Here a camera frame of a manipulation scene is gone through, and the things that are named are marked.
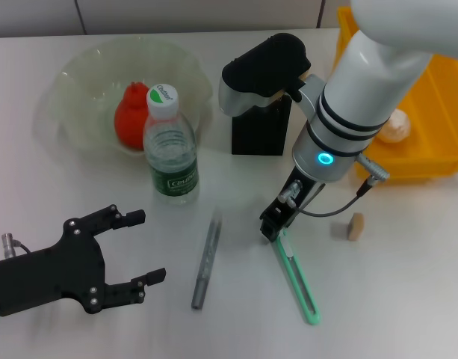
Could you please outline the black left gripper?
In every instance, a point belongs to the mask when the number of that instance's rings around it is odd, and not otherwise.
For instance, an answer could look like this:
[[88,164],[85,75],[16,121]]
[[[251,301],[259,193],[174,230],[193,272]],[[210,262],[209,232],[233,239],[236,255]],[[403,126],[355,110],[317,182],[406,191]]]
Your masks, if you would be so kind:
[[49,248],[0,261],[0,316],[69,298],[86,313],[144,302],[145,288],[162,283],[166,269],[118,284],[105,283],[105,263],[95,236],[143,224],[142,210],[123,215],[110,205],[64,223],[60,240]]

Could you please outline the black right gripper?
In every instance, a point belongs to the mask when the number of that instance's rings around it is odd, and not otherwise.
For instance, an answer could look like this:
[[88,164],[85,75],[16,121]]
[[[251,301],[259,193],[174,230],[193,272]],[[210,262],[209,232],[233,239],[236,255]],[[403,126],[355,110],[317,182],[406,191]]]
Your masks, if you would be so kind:
[[[317,184],[298,168],[293,169],[281,192],[262,213],[260,232],[266,242],[275,242],[280,232],[294,217],[296,211],[288,205],[288,200],[291,198],[295,206],[300,207]],[[270,228],[267,227],[269,222],[272,223]]]

